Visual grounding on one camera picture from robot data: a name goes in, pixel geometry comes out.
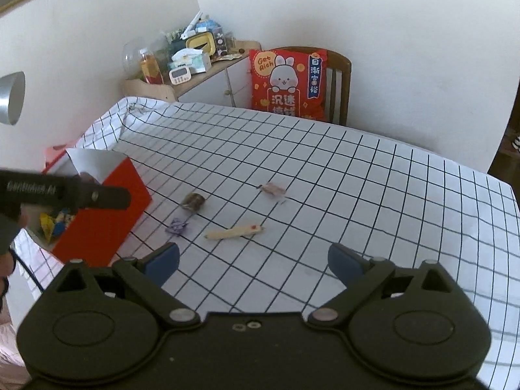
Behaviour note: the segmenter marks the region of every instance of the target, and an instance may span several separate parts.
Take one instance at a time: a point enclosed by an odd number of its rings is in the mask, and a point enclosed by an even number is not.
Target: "wooden chair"
[[[277,50],[296,51],[305,54],[312,54],[319,50],[313,46],[283,46],[277,48]],[[328,115],[328,121],[334,123],[336,117],[336,71],[341,72],[341,99],[340,99],[340,114],[339,121],[337,124],[346,126],[347,124],[347,113],[348,113],[348,96],[350,94],[350,74],[352,73],[352,63],[350,60],[334,51],[327,50],[327,70],[332,70],[332,75],[329,83],[327,84],[327,96],[325,102],[326,114]]]

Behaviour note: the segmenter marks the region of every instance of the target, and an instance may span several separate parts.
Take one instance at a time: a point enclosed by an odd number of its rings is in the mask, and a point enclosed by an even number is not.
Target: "rabbit ear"
[[[285,64],[285,58],[282,56],[276,56],[275,58],[275,66],[283,66]]]

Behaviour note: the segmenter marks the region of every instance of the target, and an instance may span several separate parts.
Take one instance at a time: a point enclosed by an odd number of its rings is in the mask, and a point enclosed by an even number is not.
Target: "red box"
[[[47,174],[91,174],[103,185],[127,188],[132,202],[126,210],[80,209],[68,229],[48,244],[41,233],[40,207],[27,210],[27,227],[32,239],[61,262],[81,258],[91,267],[106,267],[132,227],[151,202],[151,196],[130,159],[115,151],[67,149]]]

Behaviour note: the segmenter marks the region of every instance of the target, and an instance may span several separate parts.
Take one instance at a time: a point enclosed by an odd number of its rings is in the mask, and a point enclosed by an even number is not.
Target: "bottle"
[[[162,77],[159,65],[155,56],[148,50],[143,48],[139,51],[141,61],[139,62],[142,74],[145,75],[145,81],[153,85],[163,85],[164,79]]]

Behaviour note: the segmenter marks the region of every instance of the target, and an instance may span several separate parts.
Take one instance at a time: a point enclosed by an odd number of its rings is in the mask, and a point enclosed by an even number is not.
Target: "yellow circle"
[[[255,72],[260,76],[270,76],[272,70],[275,68],[276,54],[272,51],[261,51],[255,59]]]

